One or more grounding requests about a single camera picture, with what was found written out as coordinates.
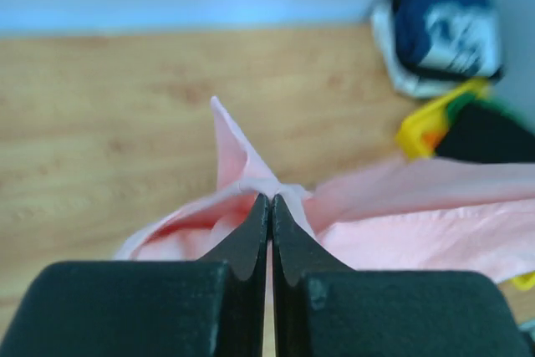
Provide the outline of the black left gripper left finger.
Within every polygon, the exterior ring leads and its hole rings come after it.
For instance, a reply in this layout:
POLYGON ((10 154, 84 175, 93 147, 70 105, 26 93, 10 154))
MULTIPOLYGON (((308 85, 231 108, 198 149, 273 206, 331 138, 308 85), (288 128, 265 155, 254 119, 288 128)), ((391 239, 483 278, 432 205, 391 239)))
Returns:
POLYGON ((268 199, 191 262, 61 262, 31 283, 4 356, 259 356, 268 199))

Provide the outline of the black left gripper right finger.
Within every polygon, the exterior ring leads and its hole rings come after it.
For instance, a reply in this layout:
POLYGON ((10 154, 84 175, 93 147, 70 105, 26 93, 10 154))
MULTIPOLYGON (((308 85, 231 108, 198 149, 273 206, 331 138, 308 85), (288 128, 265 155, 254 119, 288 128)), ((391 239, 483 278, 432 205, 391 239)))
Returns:
POLYGON ((361 271, 271 211, 279 356, 529 356, 506 299, 470 271, 361 271))

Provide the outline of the pink t shirt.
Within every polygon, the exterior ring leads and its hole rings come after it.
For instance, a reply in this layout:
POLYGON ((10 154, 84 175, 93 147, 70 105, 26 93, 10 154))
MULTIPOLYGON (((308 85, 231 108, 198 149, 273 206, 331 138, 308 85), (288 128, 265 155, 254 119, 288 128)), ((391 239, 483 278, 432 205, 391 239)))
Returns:
POLYGON ((280 196, 313 240, 354 269, 473 270, 497 283, 534 269, 534 167, 393 159, 308 191, 284 184, 217 98, 217 188, 128 238, 119 260, 193 260, 280 196))

